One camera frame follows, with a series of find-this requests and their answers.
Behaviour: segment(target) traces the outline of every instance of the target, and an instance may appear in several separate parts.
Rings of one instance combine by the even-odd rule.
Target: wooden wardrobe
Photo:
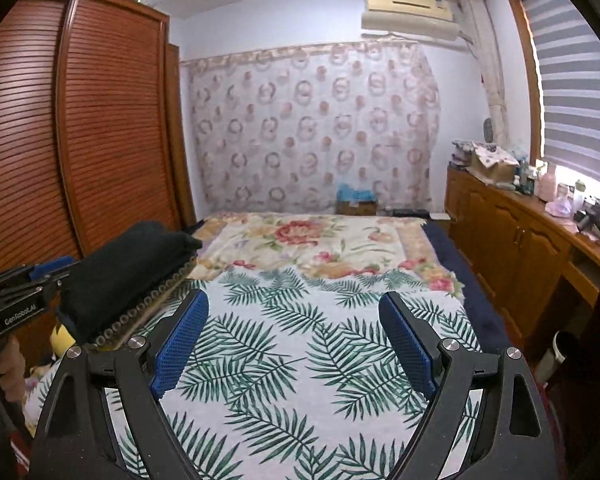
[[[168,25],[129,0],[20,0],[4,19],[0,271],[194,221]],[[18,335],[29,361],[53,323]]]

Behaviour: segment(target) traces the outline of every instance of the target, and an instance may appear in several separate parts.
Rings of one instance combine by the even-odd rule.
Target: window frame
[[[518,26],[518,35],[522,44],[522,53],[525,57],[526,80],[529,86],[529,109],[531,111],[531,146],[529,149],[529,162],[534,165],[541,155],[542,145],[542,104],[540,95],[540,81],[538,80],[538,64],[534,55],[531,40],[531,30],[526,19],[525,9],[520,0],[509,0],[513,17]]]

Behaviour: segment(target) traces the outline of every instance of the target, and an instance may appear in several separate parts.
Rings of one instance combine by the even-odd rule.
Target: louvered wardrobe door
[[[79,0],[69,34],[61,153],[89,253],[141,220],[179,226],[164,126],[164,24]]]
[[[54,135],[66,0],[20,0],[0,25],[0,271],[78,256]]]

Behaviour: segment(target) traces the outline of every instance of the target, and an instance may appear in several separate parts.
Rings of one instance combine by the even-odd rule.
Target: wooden cabinet
[[[551,297],[570,244],[515,200],[468,173],[449,170],[450,231],[483,291],[529,337]]]
[[[491,223],[493,236],[487,248],[488,257],[482,269],[492,296],[492,302],[499,304],[512,288],[512,275],[516,272],[520,255],[520,233],[527,221],[525,215],[504,200],[493,200]]]
[[[81,258],[139,221],[194,221],[175,193],[189,183],[166,119],[168,19],[130,0],[19,0],[0,24],[0,272]],[[54,323],[18,333],[29,365]]]
[[[520,259],[504,308],[522,337],[529,337],[560,278],[569,243],[537,221],[524,224],[518,247]]]

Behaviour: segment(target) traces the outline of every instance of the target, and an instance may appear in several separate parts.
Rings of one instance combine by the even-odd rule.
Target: pink bottle
[[[549,162],[546,173],[538,180],[538,198],[544,202],[553,202],[558,182],[555,179],[555,164]]]

